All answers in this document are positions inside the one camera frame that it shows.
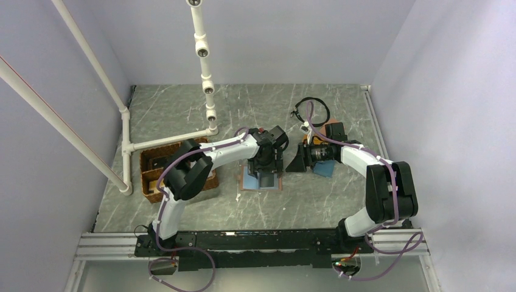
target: lavender wall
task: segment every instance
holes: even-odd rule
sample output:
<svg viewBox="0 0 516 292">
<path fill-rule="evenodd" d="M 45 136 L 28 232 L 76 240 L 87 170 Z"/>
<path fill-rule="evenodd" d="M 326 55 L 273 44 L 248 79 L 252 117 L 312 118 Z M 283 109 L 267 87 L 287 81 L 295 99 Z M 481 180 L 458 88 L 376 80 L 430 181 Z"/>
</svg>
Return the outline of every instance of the lavender wall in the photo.
<svg viewBox="0 0 516 292">
<path fill-rule="evenodd" d="M 201 82 L 185 0 L 87 2 L 131 82 Z M 370 84 L 413 3 L 205 1 L 213 80 Z"/>
<path fill-rule="evenodd" d="M 82 1 L 65 1 L 118 93 L 130 84 Z M 110 163 L 114 102 L 50 1 L 2 1 L 0 54 Z M 0 80 L 0 291 L 62 291 L 106 178 Z"/>
<path fill-rule="evenodd" d="M 372 84 L 444 291 L 515 291 L 516 4 L 417 0 Z"/>
</svg>

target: small white object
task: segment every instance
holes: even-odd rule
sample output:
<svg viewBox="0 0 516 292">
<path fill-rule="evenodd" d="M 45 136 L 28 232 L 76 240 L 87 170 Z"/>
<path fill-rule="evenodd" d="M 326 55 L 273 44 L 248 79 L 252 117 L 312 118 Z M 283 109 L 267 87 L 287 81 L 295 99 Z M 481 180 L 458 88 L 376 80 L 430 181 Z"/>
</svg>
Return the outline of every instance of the small white object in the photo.
<svg viewBox="0 0 516 292">
<path fill-rule="evenodd" d="M 308 133 L 312 130 L 310 128 L 310 124 L 308 122 L 304 122 L 300 127 L 299 130 L 303 133 L 308 135 Z"/>
<path fill-rule="evenodd" d="M 307 134 L 307 140 L 308 144 L 312 143 L 312 137 L 313 137 L 313 130 L 311 127 L 309 127 L 308 134 Z"/>
</svg>

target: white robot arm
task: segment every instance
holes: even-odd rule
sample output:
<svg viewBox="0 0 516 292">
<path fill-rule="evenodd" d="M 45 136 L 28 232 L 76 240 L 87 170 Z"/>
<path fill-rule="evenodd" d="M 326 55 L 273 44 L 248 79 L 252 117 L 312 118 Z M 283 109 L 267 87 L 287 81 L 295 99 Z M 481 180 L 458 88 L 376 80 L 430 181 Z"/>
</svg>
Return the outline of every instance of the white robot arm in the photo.
<svg viewBox="0 0 516 292">
<path fill-rule="evenodd" d="M 201 192 L 211 171 L 221 165 L 247 159 L 249 175 L 257 179 L 267 173 L 281 176 L 282 153 L 287 145 L 288 137 L 279 126 L 270 131 L 253 128 L 248 133 L 215 143 L 184 141 L 169 159 L 168 165 L 178 162 L 164 176 L 167 196 L 161 201 L 157 219 L 148 228 L 151 238 L 156 238 L 159 229 L 161 246 L 173 247 L 186 201 Z M 180 160 L 188 153 L 192 155 Z"/>
<path fill-rule="evenodd" d="M 216 143 L 201 143 L 200 148 L 214 148 L 216 146 L 227 144 L 228 142 L 237 141 L 242 139 L 244 134 L 241 134 L 237 137 L 223 140 Z M 233 162 L 241 159 L 251 159 L 258 152 L 258 146 L 256 139 L 252 135 L 247 135 L 244 142 L 240 144 L 235 144 L 233 146 L 221 148 L 218 150 L 210 150 L 204 152 L 206 157 L 210 157 L 213 162 L 213 166 L 210 169 L 210 172 L 217 167 Z M 159 237 L 163 240 L 166 240 L 170 237 L 173 237 L 178 232 L 179 222 L 181 221 L 181 216 L 184 211 L 184 207 L 186 206 L 186 200 L 182 200 L 178 198 L 174 199 L 174 194 L 170 190 L 169 187 L 165 187 L 164 190 L 169 194 L 169 200 L 166 200 L 164 196 L 161 201 L 161 205 L 165 204 L 163 214 L 161 216 L 161 224 L 159 230 Z M 153 229 L 157 228 L 158 219 L 154 220 L 152 223 Z"/>
<path fill-rule="evenodd" d="M 240 143 L 225 148 L 218 146 L 230 142 Z M 186 201 L 197 195 L 203 188 L 211 170 L 217 167 L 247 159 L 249 174 L 258 177 L 259 173 L 278 173 L 283 170 L 282 151 L 288 145 L 285 132 L 278 126 L 270 131 L 251 129 L 249 135 L 243 134 L 228 140 L 197 144 L 193 140 L 183 143 L 181 148 L 171 158 L 171 162 L 181 155 L 205 149 L 202 153 L 190 156 L 172 168 L 165 176 L 165 191 L 169 197 L 164 197 L 158 219 L 154 220 L 149 234 L 155 237 L 159 222 L 159 240 L 162 246 L 172 247 Z M 366 205 L 351 217 L 342 219 L 337 226 L 337 234 L 342 241 L 362 237 L 368 231 L 394 219 L 394 202 L 390 175 L 375 156 L 357 148 L 337 144 L 298 144 L 298 153 L 287 172 L 306 172 L 307 167 L 313 167 L 317 161 L 337 160 L 346 164 L 366 178 Z M 417 199 L 412 182 L 410 167 L 405 162 L 390 164 L 396 173 L 397 204 L 399 218 L 409 218 L 417 214 Z"/>
<path fill-rule="evenodd" d="M 296 157 L 286 168 L 287 172 L 306 172 L 318 161 L 337 160 L 348 165 L 366 178 L 366 204 L 353 216 L 342 219 L 337 226 L 340 240 L 362 237 L 376 227 L 392 222 L 394 201 L 391 176 L 388 169 L 377 157 L 362 151 L 363 145 L 357 141 L 347 142 L 353 147 L 337 144 L 298 144 Z M 410 167 L 406 162 L 392 162 L 384 159 L 395 173 L 399 218 L 409 218 L 417 214 L 416 191 Z"/>
</svg>

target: blue pad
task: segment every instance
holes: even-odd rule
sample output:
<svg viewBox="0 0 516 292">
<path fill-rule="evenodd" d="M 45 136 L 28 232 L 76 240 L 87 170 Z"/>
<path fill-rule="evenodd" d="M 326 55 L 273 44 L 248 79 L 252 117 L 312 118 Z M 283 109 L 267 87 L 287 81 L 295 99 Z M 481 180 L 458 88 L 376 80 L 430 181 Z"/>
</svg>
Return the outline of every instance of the blue pad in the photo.
<svg viewBox="0 0 516 292">
<path fill-rule="evenodd" d="M 244 190 L 279 190 L 279 178 L 277 174 L 274 175 L 274 186 L 271 187 L 259 187 L 258 179 L 248 174 L 247 165 L 243 167 L 242 177 L 242 189 Z"/>
<path fill-rule="evenodd" d="M 335 167 L 335 160 L 328 160 L 323 162 L 317 162 L 313 167 L 313 172 L 316 175 L 324 176 L 325 178 L 331 178 L 333 175 L 333 168 Z"/>
</svg>

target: floor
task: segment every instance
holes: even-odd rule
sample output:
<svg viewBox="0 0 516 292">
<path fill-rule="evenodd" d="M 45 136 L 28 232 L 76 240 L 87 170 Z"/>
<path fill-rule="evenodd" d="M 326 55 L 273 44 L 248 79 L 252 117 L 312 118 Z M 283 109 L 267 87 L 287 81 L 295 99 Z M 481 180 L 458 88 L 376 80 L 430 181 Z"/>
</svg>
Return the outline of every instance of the floor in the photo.
<svg viewBox="0 0 516 292">
<path fill-rule="evenodd" d="M 279 125 L 290 139 L 284 154 L 286 166 L 302 139 L 298 130 L 301 123 L 290 117 L 290 111 L 306 96 L 323 99 L 330 107 L 331 116 L 344 123 L 349 139 L 359 140 L 379 153 L 372 117 L 359 85 L 218 86 L 214 98 L 219 134 L 209 139 L 227 139 L 242 126 L 270 129 Z M 204 104 L 199 85 L 137 86 L 130 105 L 131 141 L 145 142 L 206 128 Z M 322 121 L 324 116 L 324 108 L 316 105 L 314 122 Z M 156 217 L 159 204 L 150 204 L 142 195 L 139 155 L 137 151 L 131 157 L 133 194 L 124 196 L 108 182 L 95 232 L 129 232 Z M 189 201 L 181 219 L 181 230 L 331 228 L 363 206 L 365 179 L 344 165 L 336 165 L 331 179 L 311 171 L 286 173 L 281 192 L 244 192 L 239 191 L 236 178 L 242 163 L 217 169 L 220 185 Z M 120 142 L 113 170 L 122 173 Z"/>
</svg>

